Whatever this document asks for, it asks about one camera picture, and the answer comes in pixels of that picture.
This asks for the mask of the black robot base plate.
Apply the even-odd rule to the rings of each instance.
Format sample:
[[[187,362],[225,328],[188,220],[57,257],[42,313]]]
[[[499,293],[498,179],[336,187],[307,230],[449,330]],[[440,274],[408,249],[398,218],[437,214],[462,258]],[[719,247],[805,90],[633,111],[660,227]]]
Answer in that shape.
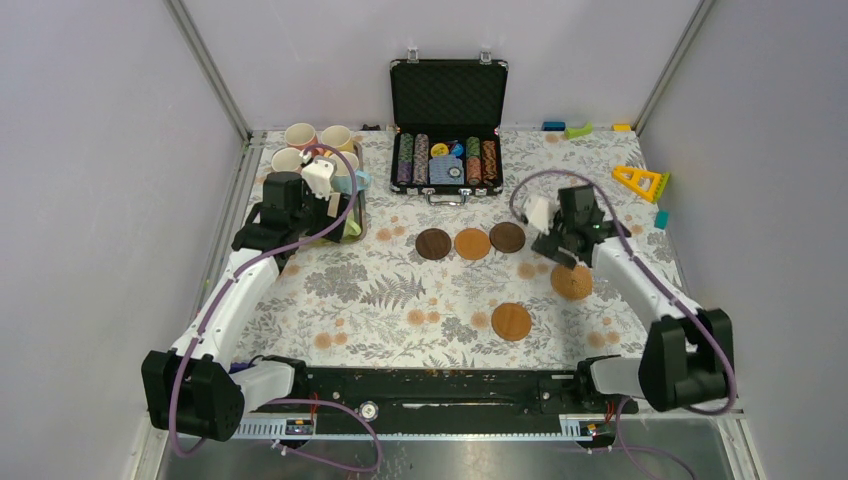
[[[261,412],[302,414],[320,435],[574,435],[578,420],[609,426],[621,398],[592,393],[573,370],[308,367],[295,374],[297,405]]]

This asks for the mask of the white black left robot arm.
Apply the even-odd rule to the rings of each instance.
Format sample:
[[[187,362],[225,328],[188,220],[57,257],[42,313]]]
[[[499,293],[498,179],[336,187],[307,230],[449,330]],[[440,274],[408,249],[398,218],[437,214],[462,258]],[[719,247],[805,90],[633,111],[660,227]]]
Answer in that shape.
[[[335,191],[319,197],[298,173],[266,177],[207,302],[168,350],[152,350],[142,362],[153,427],[226,441],[245,414],[272,400],[288,411],[307,404],[311,387],[292,362],[271,358],[233,371],[233,358],[247,321],[289,258],[311,238],[339,242],[354,203]]]

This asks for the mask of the light green mug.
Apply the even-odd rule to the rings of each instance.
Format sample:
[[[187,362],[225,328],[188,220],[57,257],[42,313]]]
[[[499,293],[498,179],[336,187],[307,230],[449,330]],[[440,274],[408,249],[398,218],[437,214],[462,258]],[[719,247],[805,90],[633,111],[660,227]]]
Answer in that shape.
[[[357,239],[361,235],[361,233],[362,227],[355,219],[355,215],[353,213],[350,213],[346,217],[342,239],[353,241]]]

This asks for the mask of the dark walnut wooden coaster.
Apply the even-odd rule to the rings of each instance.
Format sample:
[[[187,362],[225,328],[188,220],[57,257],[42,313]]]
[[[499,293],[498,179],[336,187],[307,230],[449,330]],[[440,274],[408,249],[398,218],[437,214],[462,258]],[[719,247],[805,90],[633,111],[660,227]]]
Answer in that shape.
[[[492,227],[489,232],[491,245],[502,253],[516,253],[526,243],[524,229],[512,222],[500,222]]]

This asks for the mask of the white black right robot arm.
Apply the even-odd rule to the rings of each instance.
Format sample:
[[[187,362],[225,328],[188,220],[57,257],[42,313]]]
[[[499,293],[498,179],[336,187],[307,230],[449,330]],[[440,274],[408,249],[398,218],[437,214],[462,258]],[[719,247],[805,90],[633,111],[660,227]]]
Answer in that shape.
[[[575,402],[597,412],[613,395],[630,396],[668,411],[734,399],[729,316],[702,308],[662,278],[631,243],[630,231],[601,209],[601,198],[589,185],[564,188],[555,201],[530,196],[520,215],[538,233],[534,252],[569,270],[591,269],[615,288],[647,332],[640,358],[607,355],[579,362]]]

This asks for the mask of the dark brown wooden coaster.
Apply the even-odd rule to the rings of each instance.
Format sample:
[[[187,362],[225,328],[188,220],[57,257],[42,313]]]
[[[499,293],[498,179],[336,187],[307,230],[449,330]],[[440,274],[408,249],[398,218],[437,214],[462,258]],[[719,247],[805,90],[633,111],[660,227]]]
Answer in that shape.
[[[440,260],[450,253],[452,239],[442,229],[429,228],[416,237],[415,249],[426,260]]]

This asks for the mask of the woven cork coaster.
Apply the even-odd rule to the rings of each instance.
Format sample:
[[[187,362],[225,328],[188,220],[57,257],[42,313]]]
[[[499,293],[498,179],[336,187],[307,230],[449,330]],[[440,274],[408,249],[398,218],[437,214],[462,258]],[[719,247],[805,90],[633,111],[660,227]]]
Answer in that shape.
[[[550,282],[553,290],[570,301],[579,301],[593,293],[591,271],[583,265],[569,269],[557,265],[551,272]]]

